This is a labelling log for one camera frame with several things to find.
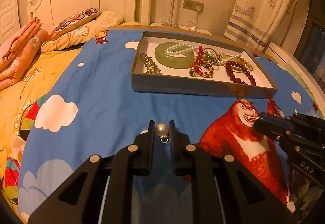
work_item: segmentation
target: white chest patch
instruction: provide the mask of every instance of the white chest patch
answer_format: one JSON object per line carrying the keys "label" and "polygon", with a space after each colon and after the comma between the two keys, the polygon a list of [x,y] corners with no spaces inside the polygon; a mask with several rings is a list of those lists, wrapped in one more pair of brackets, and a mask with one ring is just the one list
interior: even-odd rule
{"label": "white chest patch", "polygon": [[264,153],[265,151],[269,151],[268,139],[266,136],[258,142],[258,141],[245,141],[238,136],[234,135],[235,139],[238,141],[239,145],[242,147],[244,153],[248,156],[248,159],[251,160],[255,156]]}

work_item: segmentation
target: red beaded bracelet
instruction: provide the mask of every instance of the red beaded bracelet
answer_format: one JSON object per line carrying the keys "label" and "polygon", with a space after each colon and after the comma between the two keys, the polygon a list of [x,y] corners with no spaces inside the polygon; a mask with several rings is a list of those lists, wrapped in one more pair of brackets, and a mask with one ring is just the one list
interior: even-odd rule
{"label": "red beaded bracelet", "polygon": [[238,63],[238,62],[234,62],[234,61],[230,61],[228,63],[225,64],[225,71],[227,73],[227,75],[229,76],[230,80],[234,83],[238,83],[238,84],[246,84],[244,81],[242,81],[240,78],[236,78],[235,75],[233,74],[234,71],[233,69],[231,68],[232,66],[236,66],[236,67],[239,67],[242,72],[248,77],[248,79],[251,81],[251,85],[256,85],[256,82],[255,82],[255,79],[254,77],[251,75],[251,72],[249,72],[247,70],[247,68]]}

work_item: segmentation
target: power outlet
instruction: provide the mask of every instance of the power outlet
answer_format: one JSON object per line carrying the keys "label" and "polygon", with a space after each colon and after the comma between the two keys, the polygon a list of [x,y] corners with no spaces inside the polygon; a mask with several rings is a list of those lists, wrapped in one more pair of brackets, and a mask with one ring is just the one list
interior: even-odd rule
{"label": "power outlet", "polygon": [[204,3],[197,2],[194,0],[184,0],[183,9],[190,9],[202,13],[203,8],[204,8]]}

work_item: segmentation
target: pink blanket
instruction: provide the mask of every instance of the pink blanket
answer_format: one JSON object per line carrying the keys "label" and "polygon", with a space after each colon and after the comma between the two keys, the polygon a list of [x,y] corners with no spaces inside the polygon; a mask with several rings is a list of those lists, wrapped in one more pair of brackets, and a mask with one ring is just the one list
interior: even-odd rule
{"label": "pink blanket", "polygon": [[33,18],[0,46],[0,90],[16,84],[42,44],[50,40],[50,35],[41,26],[40,20]]}

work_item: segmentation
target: gold brooch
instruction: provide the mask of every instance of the gold brooch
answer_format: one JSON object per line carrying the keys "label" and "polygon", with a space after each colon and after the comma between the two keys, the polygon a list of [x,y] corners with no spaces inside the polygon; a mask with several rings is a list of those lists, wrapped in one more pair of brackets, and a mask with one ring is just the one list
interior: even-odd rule
{"label": "gold brooch", "polygon": [[147,74],[159,74],[160,73],[160,69],[158,68],[158,66],[156,65],[156,63],[151,59],[151,57],[149,57],[148,55],[146,55],[145,53],[140,54],[141,59],[143,60],[144,65],[147,67]]}

